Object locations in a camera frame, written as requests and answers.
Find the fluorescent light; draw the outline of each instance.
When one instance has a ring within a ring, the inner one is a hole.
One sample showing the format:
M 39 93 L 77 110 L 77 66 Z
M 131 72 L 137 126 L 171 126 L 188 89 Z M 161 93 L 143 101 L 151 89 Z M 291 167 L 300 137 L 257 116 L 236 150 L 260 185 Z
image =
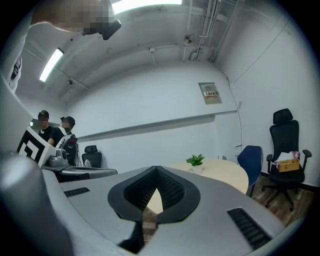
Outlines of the fluorescent light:
M 121 0 L 112 4 L 114 14 L 119 14 L 134 8 L 153 5 L 181 5 L 182 0 Z
M 64 52 L 61 49 L 56 49 L 49 59 L 48 63 L 45 65 L 44 70 L 40 76 L 40 80 L 45 82 L 50 75 L 52 69 L 55 67 L 60 58 L 64 55 Z

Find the round table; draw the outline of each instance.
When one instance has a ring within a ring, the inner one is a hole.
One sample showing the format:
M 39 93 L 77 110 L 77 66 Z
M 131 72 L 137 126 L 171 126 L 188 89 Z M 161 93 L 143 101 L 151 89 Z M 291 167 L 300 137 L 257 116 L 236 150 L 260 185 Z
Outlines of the round table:
M 248 176 L 240 165 L 220 159 L 204 159 L 202 162 L 203 171 L 199 175 L 225 182 L 244 194 L 247 192 L 249 185 Z M 169 164 L 166 167 L 193 173 L 192 166 L 186 162 Z M 156 214 L 163 212 L 161 196 L 157 189 L 147 207 Z

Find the black office chair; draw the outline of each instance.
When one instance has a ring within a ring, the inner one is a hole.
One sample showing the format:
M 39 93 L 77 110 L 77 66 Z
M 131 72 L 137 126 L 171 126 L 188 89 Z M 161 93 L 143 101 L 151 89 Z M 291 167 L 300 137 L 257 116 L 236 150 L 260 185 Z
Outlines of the black office chair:
M 289 153 L 291 151 L 299 151 L 299 123 L 293 120 L 293 116 L 288 108 L 279 110 L 273 113 L 273 126 L 270 127 L 270 134 L 273 141 L 274 153 L 266 157 L 268 162 L 269 179 L 277 185 L 264 185 L 262 191 L 266 188 L 277 190 L 275 195 L 270 198 L 265 207 L 269 208 L 270 203 L 280 194 L 284 194 L 291 204 L 290 211 L 294 208 L 294 203 L 291 200 L 287 190 L 294 189 L 298 193 L 299 185 L 305 180 L 305 168 L 307 159 L 312 157 L 309 150 L 303 150 L 305 155 L 303 167 L 300 169 L 285 172 L 279 172 L 277 167 L 271 162 L 275 162 L 280 156 L 281 152 Z
M 101 168 L 102 154 L 98 152 L 96 145 L 85 147 L 84 154 L 82 155 L 83 164 L 85 164 L 87 159 L 91 162 L 91 167 Z

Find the ceiling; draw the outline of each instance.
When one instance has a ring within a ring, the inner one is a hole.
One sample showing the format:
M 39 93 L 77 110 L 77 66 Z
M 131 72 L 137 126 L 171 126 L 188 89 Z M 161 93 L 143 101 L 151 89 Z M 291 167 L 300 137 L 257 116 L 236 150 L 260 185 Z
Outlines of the ceiling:
M 209 1 L 193 1 L 189 31 L 189 0 L 184 0 L 182 5 L 153 5 L 119 13 L 115 19 L 120 20 L 122 27 L 107 41 L 99 34 L 82 36 L 55 29 L 50 24 L 33 26 L 22 52 L 22 76 L 17 92 L 32 95 L 36 90 L 43 90 L 66 102 L 113 75 L 154 65 L 150 48 L 154 48 L 155 65 L 182 61 L 185 36 L 189 34 L 194 41 L 186 48 L 188 61 L 197 50 Z M 221 2 L 210 44 L 207 39 L 200 61 L 207 61 L 219 45 L 233 13 L 234 1 Z M 41 82 L 39 77 L 57 48 L 64 55 L 47 81 Z

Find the electrical panel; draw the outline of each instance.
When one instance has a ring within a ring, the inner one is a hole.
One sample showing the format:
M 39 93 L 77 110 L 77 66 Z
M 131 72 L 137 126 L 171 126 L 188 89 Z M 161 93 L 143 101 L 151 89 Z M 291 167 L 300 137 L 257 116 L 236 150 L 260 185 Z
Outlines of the electrical panel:
M 221 103 L 220 94 L 214 82 L 199 82 L 198 84 L 206 105 Z

